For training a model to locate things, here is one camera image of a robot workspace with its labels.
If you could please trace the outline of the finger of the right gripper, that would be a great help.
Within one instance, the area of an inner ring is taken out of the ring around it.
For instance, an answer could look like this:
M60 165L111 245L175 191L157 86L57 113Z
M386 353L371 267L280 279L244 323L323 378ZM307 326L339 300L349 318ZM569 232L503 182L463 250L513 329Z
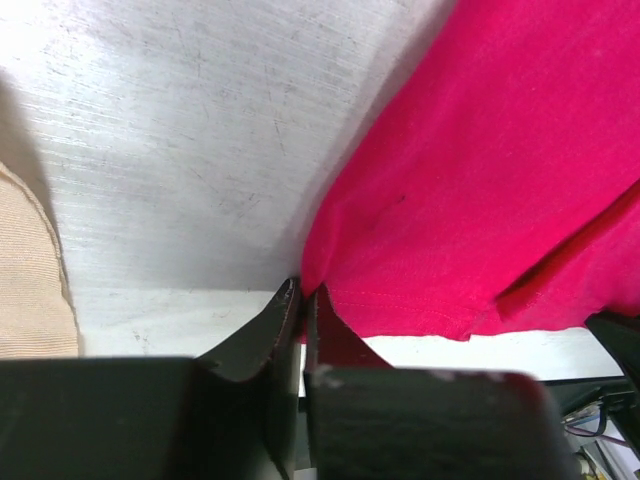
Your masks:
M585 322L591 334L619 365L633 387L639 389L639 317L603 311Z

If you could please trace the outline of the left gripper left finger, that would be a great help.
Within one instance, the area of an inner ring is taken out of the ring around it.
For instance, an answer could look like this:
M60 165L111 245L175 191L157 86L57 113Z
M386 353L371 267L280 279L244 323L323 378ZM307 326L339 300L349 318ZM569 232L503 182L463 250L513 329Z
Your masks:
M5 360L5 479L289 479L301 294L195 357Z

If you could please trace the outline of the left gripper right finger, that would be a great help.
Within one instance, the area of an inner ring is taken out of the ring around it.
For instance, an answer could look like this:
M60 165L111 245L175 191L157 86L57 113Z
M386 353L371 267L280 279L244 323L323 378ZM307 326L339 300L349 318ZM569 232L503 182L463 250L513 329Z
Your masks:
M318 289L304 380L321 479L575 479L547 389L514 372L396 368Z

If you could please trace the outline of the magenta red t shirt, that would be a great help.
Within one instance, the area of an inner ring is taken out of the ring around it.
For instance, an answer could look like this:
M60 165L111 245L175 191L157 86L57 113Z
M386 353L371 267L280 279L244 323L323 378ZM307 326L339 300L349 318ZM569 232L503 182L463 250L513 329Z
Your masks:
M358 334L639 312L639 5L460 1L317 212L302 289Z

